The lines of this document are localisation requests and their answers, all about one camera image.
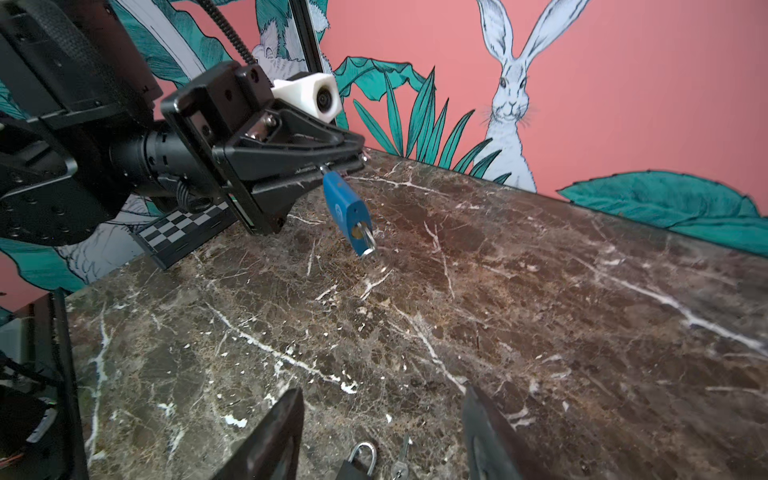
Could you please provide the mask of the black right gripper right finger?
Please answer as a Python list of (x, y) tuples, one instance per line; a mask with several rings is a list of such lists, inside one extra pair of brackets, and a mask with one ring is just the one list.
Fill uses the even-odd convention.
[(470, 385), (461, 420), (470, 479), (536, 479), (531, 450), (481, 389)]

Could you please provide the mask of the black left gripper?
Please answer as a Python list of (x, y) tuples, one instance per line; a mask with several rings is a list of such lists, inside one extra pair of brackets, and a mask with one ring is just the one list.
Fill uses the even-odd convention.
[[(222, 62), (165, 97), (161, 112), (202, 175), (190, 189), (227, 203), (251, 235), (278, 233), (293, 205), (365, 167), (361, 135), (273, 100), (260, 66)], [(249, 187), (246, 180), (263, 180)]]

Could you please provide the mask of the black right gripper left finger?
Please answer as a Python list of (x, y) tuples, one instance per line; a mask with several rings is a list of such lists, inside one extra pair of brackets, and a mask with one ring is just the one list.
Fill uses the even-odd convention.
[(287, 390), (213, 479), (295, 479), (304, 413), (302, 389)]

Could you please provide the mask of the black padlock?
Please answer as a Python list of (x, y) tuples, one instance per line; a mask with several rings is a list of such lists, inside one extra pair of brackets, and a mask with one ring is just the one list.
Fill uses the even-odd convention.
[(336, 480), (373, 480), (378, 452), (370, 441), (357, 443), (339, 467)]

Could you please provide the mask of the blue padlock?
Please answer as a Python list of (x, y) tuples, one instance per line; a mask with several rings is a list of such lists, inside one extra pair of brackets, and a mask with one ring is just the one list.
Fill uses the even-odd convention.
[(320, 172), (326, 205), (336, 225), (359, 257), (372, 254), (377, 245), (366, 204), (338, 172), (325, 165)]

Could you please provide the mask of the silver key with ring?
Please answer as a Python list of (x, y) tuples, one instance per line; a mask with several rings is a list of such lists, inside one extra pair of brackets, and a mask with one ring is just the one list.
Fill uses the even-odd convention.
[(411, 445), (411, 438), (406, 435), (403, 439), (399, 455), (395, 459), (390, 470), (391, 480), (408, 480), (410, 476), (410, 467), (408, 463), (408, 453)]

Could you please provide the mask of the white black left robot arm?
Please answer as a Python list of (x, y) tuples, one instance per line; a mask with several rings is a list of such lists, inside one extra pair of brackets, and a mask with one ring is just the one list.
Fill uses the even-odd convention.
[(79, 243), (134, 194), (185, 213), (225, 202), (249, 233), (276, 233), (326, 175), (364, 166), (332, 76), (283, 83), (221, 60), (164, 95), (107, 1), (3, 2), (1, 80), (23, 111), (1, 118), (12, 240)]

